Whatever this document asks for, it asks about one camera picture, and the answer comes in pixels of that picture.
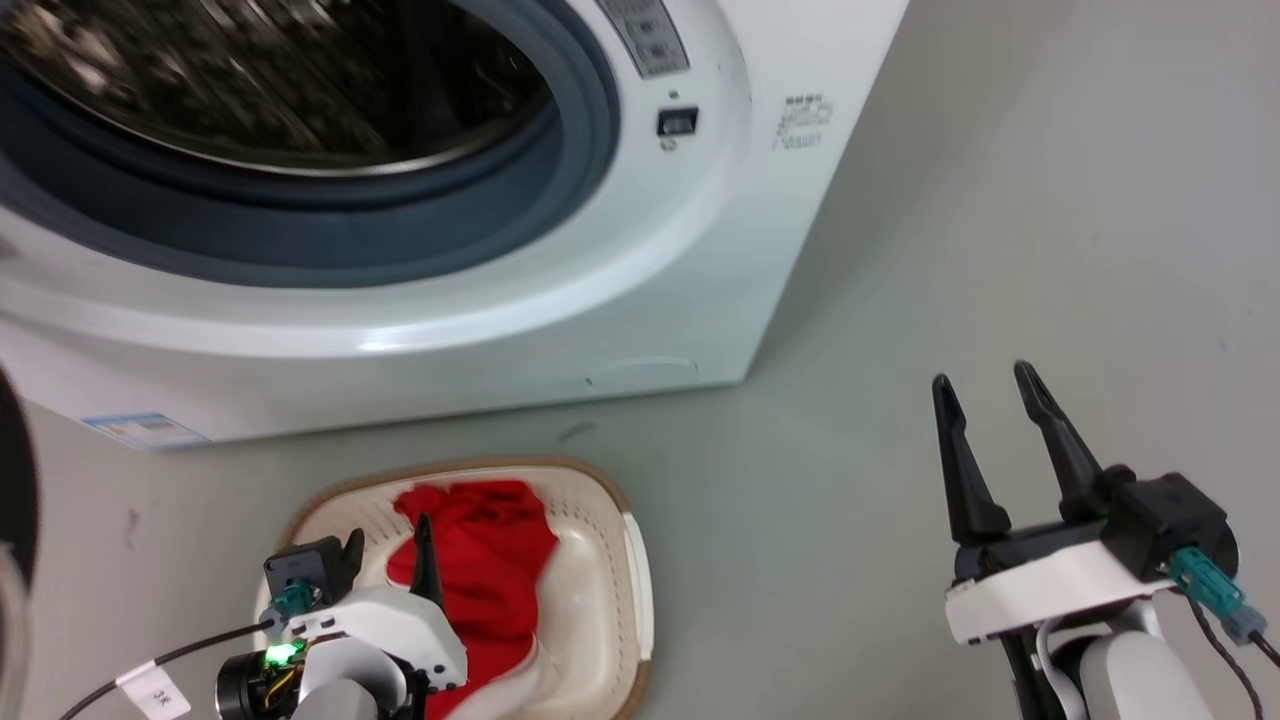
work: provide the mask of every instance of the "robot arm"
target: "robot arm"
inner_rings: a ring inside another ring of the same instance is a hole
[[[352,589],[364,533],[324,538],[264,564],[265,619],[292,635],[229,659],[218,675],[221,720],[421,720],[428,698],[466,684],[467,656],[444,616],[431,525],[419,519],[408,592]]]
[[[1211,719],[1164,642],[1151,597],[1175,587],[1169,564],[1183,548],[1199,548],[1210,565],[1235,575],[1239,553],[1226,514],[1181,475],[1138,482],[1124,465],[1103,470],[1036,369],[1018,363],[1014,373],[1044,436],[1062,520],[1012,529],[965,439],[955,391],[938,375],[942,477],[960,546],[946,598],[952,635],[1001,643],[1024,720]],[[1110,633],[1053,647],[1060,630],[1097,624]]]

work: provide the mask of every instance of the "teal connector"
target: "teal connector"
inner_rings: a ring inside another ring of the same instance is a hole
[[[271,607],[278,610],[284,620],[302,615],[315,605],[315,592],[303,582],[291,582],[284,592],[271,600]]]
[[[1222,629],[1238,646],[1253,641],[1253,635],[1266,632],[1267,619],[1244,603],[1244,591],[1235,587],[1212,560],[1194,547],[1184,547],[1174,553],[1169,575],[1187,593],[1221,620]]]
[[[1244,591],[1235,587],[1217,565],[1194,547],[1174,553],[1169,577],[1187,597],[1203,605],[1219,620],[1244,605]]]

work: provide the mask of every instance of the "black object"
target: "black object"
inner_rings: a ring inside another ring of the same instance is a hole
[[[1253,630],[1249,633],[1249,641],[1258,646],[1258,650],[1262,651],[1262,655],[1267,656],[1267,660],[1270,660],[1272,665],[1280,667],[1280,651],[1272,647],[1271,643],[1267,642],[1267,638],[1262,637],[1262,633]]]
[[[964,437],[968,424],[964,410],[946,375],[933,378],[933,414],[938,423],[951,539],[961,546],[979,546],[1004,538],[1012,527],[1009,512],[996,505],[982,479],[982,470]]]
[[[1050,661],[1053,667],[1062,671],[1064,675],[1070,678],[1071,683],[1078,688],[1084,687],[1084,680],[1080,678],[1080,665],[1084,662],[1084,653],[1089,650],[1089,646],[1096,643],[1101,635],[1082,635],[1078,638],[1071,638],[1065,643],[1060,644],[1050,655]]]
[[[1208,641],[1213,652],[1222,659],[1222,662],[1226,662],[1226,666],[1231,669],[1231,673],[1235,673],[1236,679],[1239,679],[1240,684],[1244,685],[1244,692],[1249,693],[1249,703],[1253,705],[1253,717],[1256,720],[1262,720],[1262,698],[1258,697],[1258,691],[1253,688],[1253,682],[1249,680],[1248,673],[1244,671],[1244,667],[1240,667],[1240,664],[1235,661],[1235,657],[1231,657],[1231,653],[1226,650],[1226,646],[1222,644],[1222,641],[1217,639],[1217,635],[1213,634],[1213,628],[1210,626],[1208,618],[1204,616],[1204,609],[1201,607],[1199,602],[1188,597],[1187,603],[1192,606],[1192,615],[1196,616],[1196,624],[1199,625],[1201,632],[1204,633],[1204,639]]]
[[[228,657],[223,662],[214,684],[214,705],[221,720],[275,720],[293,715],[298,706],[297,688],[282,692],[276,705],[266,706],[266,696],[276,678],[265,675],[265,656],[266,651],[260,650]]]
[[[22,404],[9,378],[0,370],[0,548],[8,544],[22,577],[31,588],[36,571],[36,541],[40,528],[40,489],[36,454],[22,413]]]
[[[1047,557],[1064,547],[1093,542],[1102,534],[1102,520],[1068,525],[1048,523],[1009,533],[1009,537],[982,547],[961,547],[956,551],[956,579],[980,579],[1000,570],[1016,568],[1032,560]]]
[[[296,680],[291,680],[289,684],[278,689],[279,700],[270,706],[266,705],[266,696],[271,685],[291,666],[271,667],[271,675],[268,676],[266,665],[262,662],[264,656],[265,651],[237,655],[228,659],[221,670],[218,671],[218,684],[214,693],[218,716],[221,720],[279,720],[289,717],[297,711],[301,683]],[[426,717],[426,698],[435,694],[435,688],[431,687],[425,670],[415,670],[408,662],[397,657],[392,657],[392,661],[403,673],[404,689],[408,694],[399,708],[380,716],[385,720],[422,720]]]
[[[698,131],[698,108],[675,108],[658,113],[658,137],[694,135]]]
[[[256,625],[247,625],[247,626],[239,628],[237,630],[230,630],[230,632],[223,633],[220,635],[214,635],[211,638],[205,638],[202,641],[193,642],[193,643],[191,643],[188,646],[179,647],[178,650],[175,650],[173,652],[166,652],[166,653],[161,655],[160,657],[156,657],[155,659],[155,664],[156,665],[164,665],[166,662],[178,660],[179,657],[191,655],[192,652],[196,652],[197,650],[205,650],[206,647],[212,647],[215,644],[224,643],[227,641],[232,641],[232,639],[236,639],[236,638],[242,638],[244,635],[252,635],[253,633],[257,633],[260,630],[266,630],[273,624],[275,624],[274,620],[265,620],[265,621],[259,623]],[[115,680],[111,680],[111,682],[101,685],[96,691],[93,691],[93,692],[88,693],[87,696],[84,696],[83,700],[81,700],[79,702],[77,702],[76,705],[73,705],[72,708],[68,710],[67,712],[64,712],[63,716],[59,720],[72,720],[72,717],[76,717],[77,715],[79,715],[81,711],[83,711],[90,705],[93,705],[95,701],[97,701],[100,697],[105,696],[106,693],[111,692],[114,688],[115,688]]]
[[[287,547],[266,559],[266,587],[279,597],[292,583],[306,583],[320,591],[312,610],[333,606],[351,592],[365,553],[365,530],[356,528],[343,547],[329,536],[307,544]]]
[[[413,584],[408,592],[430,600],[444,610],[444,589],[440,587],[440,568],[435,557],[435,541],[431,536],[431,519],[426,515],[417,516],[417,525],[413,528],[413,544],[417,546],[417,557],[413,561]],[[444,673],[438,667],[436,674]]]
[[[1228,575],[1239,569],[1226,511],[1178,473],[1116,488],[1102,544],[1147,583],[1167,575],[1170,557],[1188,546],[1199,548]]]
[[[1039,425],[1044,436],[1044,447],[1053,462],[1057,487],[1062,500],[1057,511],[1066,523],[1096,520],[1106,514],[1106,498],[1094,489],[1094,482],[1102,475],[1102,468],[1093,459],[1088,446],[1075,432],[1066,413],[1044,387],[1036,368],[1025,360],[1014,364],[1014,378],[1023,396],[1027,416]]]

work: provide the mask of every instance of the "red towel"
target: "red towel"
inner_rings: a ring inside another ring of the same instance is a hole
[[[558,539],[547,510],[522,482],[422,484],[396,498],[396,511],[431,519],[444,589],[444,614],[467,647],[467,684],[431,696],[429,720],[443,720],[460,702],[529,656],[538,629],[535,587]],[[410,539],[387,562],[393,583],[413,582],[416,547]]]

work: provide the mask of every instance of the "basket rim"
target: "basket rim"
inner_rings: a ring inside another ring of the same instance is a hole
[[[374,486],[410,480],[422,475],[439,475],[465,470],[502,468],[563,468],[567,470],[576,470],[603,487],[609,495],[609,498],[613,501],[613,505],[617,506],[620,514],[627,515],[631,512],[631,503],[627,501],[626,495],[622,493],[622,488],[618,487],[618,483],[614,482],[613,478],[611,478],[604,470],[591,465],[590,462],[577,460],[576,457],[570,457],[567,455],[493,455],[467,457],[462,460],[445,460],[442,462],[428,462],[425,465],[411,465],[394,470],[370,473],[353,480],[347,480],[320,491],[319,493],[311,496],[311,498],[308,498],[285,524],[284,532],[276,542],[276,550],[284,550],[292,544],[293,537],[297,534],[302,524],[306,523],[321,505],[340,495],[371,488]],[[641,660],[636,665],[636,676],[631,683],[631,693],[627,694],[626,701],[622,702],[622,707],[618,708],[618,712],[612,720],[630,720],[640,710],[645,691],[649,688],[652,664],[653,660]]]

